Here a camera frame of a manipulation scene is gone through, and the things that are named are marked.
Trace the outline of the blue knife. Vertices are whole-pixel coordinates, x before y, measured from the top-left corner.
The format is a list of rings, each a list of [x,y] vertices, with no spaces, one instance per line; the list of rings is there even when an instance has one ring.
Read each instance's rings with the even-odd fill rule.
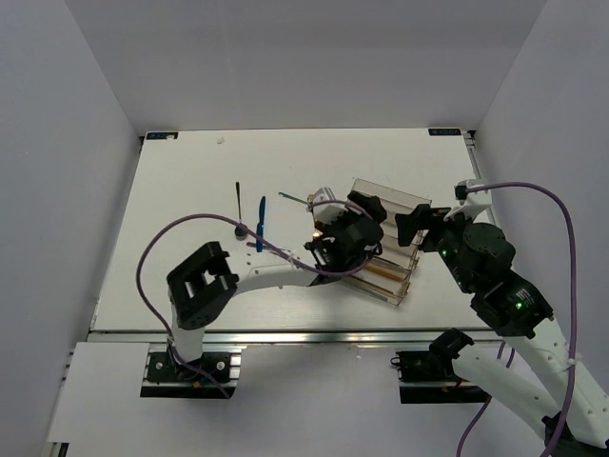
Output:
[[[264,248],[264,243],[262,238],[264,237],[264,228],[265,228],[265,206],[266,206],[266,197],[263,195],[259,202],[258,209],[258,223],[256,227],[256,251],[262,252]]]

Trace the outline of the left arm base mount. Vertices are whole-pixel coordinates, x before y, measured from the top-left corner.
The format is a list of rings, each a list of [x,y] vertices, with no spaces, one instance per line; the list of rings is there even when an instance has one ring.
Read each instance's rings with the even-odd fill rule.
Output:
[[[203,374],[180,365],[167,349],[148,352],[140,396],[161,399],[230,399],[237,387],[241,352],[205,352],[192,363],[211,375],[226,394]]]

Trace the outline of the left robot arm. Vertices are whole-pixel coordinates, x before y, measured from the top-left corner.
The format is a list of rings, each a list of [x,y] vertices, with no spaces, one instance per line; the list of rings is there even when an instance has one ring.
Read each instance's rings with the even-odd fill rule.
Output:
[[[341,203],[318,191],[308,210],[313,236],[294,250],[265,248],[230,254],[213,241],[168,274],[175,350],[167,365],[179,379],[189,380],[199,373],[206,328],[233,296],[267,288],[330,284],[357,272],[382,251],[381,223],[387,212],[379,197],[352,191]]]

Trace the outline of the black spoon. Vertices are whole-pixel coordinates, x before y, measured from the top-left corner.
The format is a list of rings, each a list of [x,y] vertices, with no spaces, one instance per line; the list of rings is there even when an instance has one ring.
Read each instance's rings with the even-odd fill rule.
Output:
[[[243,241],[248,236],[245,225],[243,224],[243,215],[242,215],[242,201],[241,201],[241,185],[239,182],[235,183],[235,191],[236,191],[236,200],[237,200],[237,215],[238,224],[235,226],[234,235],[235,237]]]

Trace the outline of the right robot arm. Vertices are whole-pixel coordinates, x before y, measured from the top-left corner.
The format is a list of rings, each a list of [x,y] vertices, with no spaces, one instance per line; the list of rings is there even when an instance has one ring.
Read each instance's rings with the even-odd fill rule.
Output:
[[[498,361],[486,358],[471,337],[451,328],[429,346],[431,371],[443,380],[470,381],[522,418],[554,456],[608,453],[608,395],[589,370],[570,356],[554,311],[540,291],[512,269],[515,248],[503,231],[453,213],[417,206],[395,217],[398,242],[442,258],[477,316],[527,363],[536,388]]]

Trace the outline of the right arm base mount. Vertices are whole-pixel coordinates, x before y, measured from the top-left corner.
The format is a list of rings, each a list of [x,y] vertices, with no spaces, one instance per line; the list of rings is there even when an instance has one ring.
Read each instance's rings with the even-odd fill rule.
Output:
[[[398,351],[391,359],[397,370],[403,405],[482,404],[489,395],[457,376],[429,350]]]

